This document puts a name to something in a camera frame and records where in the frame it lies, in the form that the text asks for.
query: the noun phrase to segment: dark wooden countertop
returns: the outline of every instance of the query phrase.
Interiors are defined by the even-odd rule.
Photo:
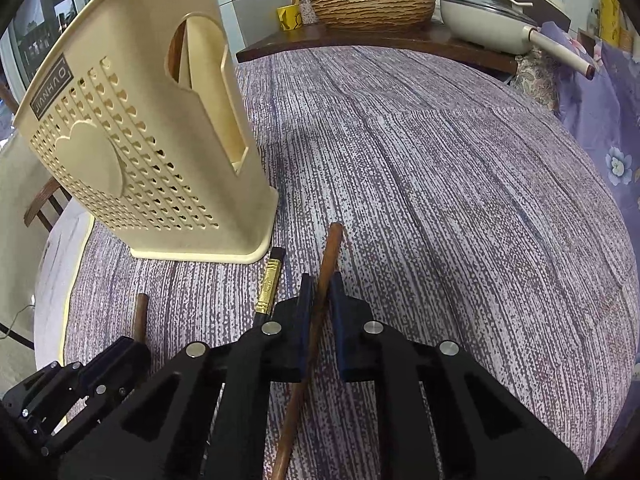
[[[514,56],[500,54],[481,46],[451,37],[449,29],[437,22],[401,32],[363,32],[329,28],[321,24],[305,25],[294,30],[279,31],[248,46],[236,54],[238,62],[251,61],[284,50],[316,46],[367,45],[406,48],[447,57],[462,63],[515,74],[518,63]]]

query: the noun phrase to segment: striped tablecloth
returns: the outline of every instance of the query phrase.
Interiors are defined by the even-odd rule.
[[[416,341],[459,341],[584,466],[626,396],[638,276],[622,218],[551,113],[428,54],[369,47],[283,52],[239,67],[287,248],[279,299],[318,273],[327,227],[346,227],[348,293]],[[133,259],[96,222],[70,298],[65,360],[132,333],[150,297],[154,369],[192,340],[249,328],[264,262]],[[273,463],[288,386],[275,384]],[[290,479],[377,478],[372,385],[341,384],[326,327]]]

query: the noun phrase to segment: white frying pan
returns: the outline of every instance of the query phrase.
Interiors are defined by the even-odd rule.
[[[509,0],[507,7],[491,0],[440,0],[440,13],[451,33],[461,40],[508,54],[525,54],[533,45],[593,79],[596,69],[575,52],[538,32],[538,24],[522,7],[530,2]]]

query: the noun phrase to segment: beige plastic basket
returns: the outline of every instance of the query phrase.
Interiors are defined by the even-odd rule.
[[[169,46],[187,19],[180,83]],[[91,0],[15,118],[42,163],[134,256],[252,263],[278,194],[216,0]]]

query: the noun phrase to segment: metal rivet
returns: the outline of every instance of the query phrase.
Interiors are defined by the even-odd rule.
[[[460,351],[460,347],[453,341],[443,341],[439,348],[444,355],[456,355]]]
[[[280,333],[280,330],[282,330],[282,326],[277,321],[267,321],[262,326],[262,333],[266,335],[276,335]]]
[[[364,331],[367,334],[379,334],[385,329],[385,326],[379,321],[367,321],[364,324]]]
[[[206,351],[207,347],[204,346],[204,343],[195,342],[187,346],[187,355],[189,357],[200,357]]]

